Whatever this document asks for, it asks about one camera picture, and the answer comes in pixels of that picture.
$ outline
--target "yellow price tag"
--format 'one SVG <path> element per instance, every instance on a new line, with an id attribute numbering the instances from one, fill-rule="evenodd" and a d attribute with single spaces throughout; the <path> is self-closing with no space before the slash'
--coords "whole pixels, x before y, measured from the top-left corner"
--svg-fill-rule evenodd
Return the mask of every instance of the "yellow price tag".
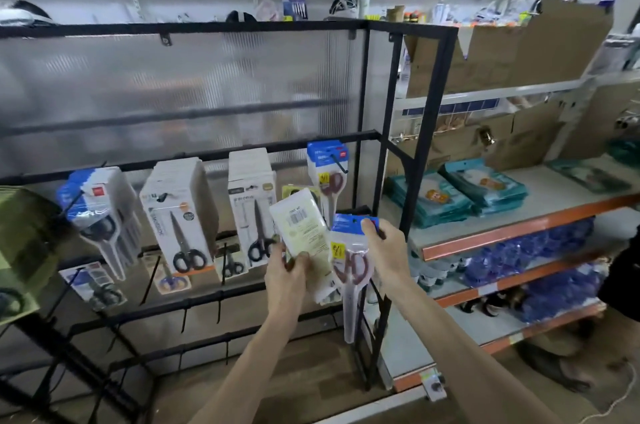
<path id="1" fill-rule="evenodd" d="M 334 259 L 344 259 L 344 243 L 331 242 L 331 253 Z"/>

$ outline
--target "white cable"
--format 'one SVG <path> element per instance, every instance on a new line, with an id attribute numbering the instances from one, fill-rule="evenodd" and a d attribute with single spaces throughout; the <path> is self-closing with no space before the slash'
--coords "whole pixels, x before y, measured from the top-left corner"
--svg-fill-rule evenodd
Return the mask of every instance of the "white cable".
<path id="1" fill-rule="evenodd" d="M 584 424 L 589 419 L 592 419 L 594 417 L 606 417 L 606 416 L 608 416 L 613 411 L 613 408 L 615 406 L 617 406 L 620 402 L 622 402 L 624 399 L 629 397 L 629 394 L 631 394 L 631 390 L 633 390 L 634 386 L 636 385 L 637 374 L 636 374 L 636 368 L 633 366 L 633 364 L 631 362 L 627 362 L 627 365 L 629 365 L 629 367 L 631 368 L 632 376 L 631 376 L 631 382 L 629 382 L 629 387 L 627 387 L 627 390 L 624 393 L 624 395 L 622 397 L 620 397 L 619 399 L 615 399 L 611 403 L 611 405 L 609 406 L 607 412 L 605 412 L 604 414 L 593 414 L 592 416 L 587 416 L 583 420 L 578 422 L 578 424 Z"/>

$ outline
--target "human arm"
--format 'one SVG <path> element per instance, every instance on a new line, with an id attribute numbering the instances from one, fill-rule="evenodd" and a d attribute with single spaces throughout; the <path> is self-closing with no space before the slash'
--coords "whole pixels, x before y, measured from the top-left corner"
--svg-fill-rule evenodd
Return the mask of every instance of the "human arm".
<path id="1" fill-rule="evenodd" d="M 189 424 L 250 424 L 276 367 L 280 353 L 298 323 L 305 295 L 308 255 L 302 253 L 290 272 L 282 260 L 284 246 L 271 247 L 264 277 L 269 315 L 238 358 L 217 394 Z"/>
<path id="2" fill-rule="evenodd" d="M 433 356 L 469 422 L 560 424 L 547 406 L 482 350 L 413 282 L 401 231 L 387 220 L 380 220 L 384 240 L 369 220 L 362 222 L 362 229 L 383 289 Z"/>

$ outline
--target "hand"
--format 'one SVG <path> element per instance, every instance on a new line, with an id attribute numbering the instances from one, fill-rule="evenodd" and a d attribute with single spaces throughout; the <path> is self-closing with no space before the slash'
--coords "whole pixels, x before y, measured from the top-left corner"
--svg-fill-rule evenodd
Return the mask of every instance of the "hand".
<path id="1" fill-rule="evenodd" d="M 292 333 L 302 311 L 302 300 L 307 290 L 307 268 L 311 260 L 307 252 L 301 252 L 290 272 L 285 268 L 282 243 L 271 246 L 271 257 L 264 282 L 267 286 L 269 318 L 284 324 Z"/>
<path id="2" fill-rule="evenodd" d="M 371 220 L 362 220 L 362 231 L 369 242 L 369 258 L 373 260 L 382 284 L 392 289 L 396 284 L 404 284 L 405 278 L 411 277 L 406 242 L 404 234 L 383 218 L 380 218 L 380 230 L 385 233 L 384 240 Z"/>

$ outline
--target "left hand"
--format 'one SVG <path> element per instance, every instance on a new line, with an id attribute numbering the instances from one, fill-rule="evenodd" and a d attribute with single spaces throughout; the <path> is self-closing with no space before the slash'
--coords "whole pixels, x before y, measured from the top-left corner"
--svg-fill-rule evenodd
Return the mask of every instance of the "left hand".
<path id="1" fill-rule="evenodd" d="M 311 259 L 307 252 L 301 252 L 292 270 L 288 272 L 282 257 L 284 251 L 282 243 L 271 246 L 264 282 L 267 286 L 269 318 L 284 323 L 292 333 L 302 311 L 302 301 L 307 290 L 307 269 Z"/>

